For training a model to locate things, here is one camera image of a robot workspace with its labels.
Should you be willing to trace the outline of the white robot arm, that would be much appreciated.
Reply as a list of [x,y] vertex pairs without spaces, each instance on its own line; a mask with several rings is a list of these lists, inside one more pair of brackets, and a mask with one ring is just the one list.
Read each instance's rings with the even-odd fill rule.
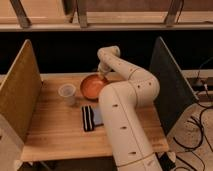
[[124,81],[110,83],[99,94],[99,107],[118,171],[163,171],[136,114],[159,94],[157,78],[120,58],[117,46],[100,48],[98,71],[113,69]]

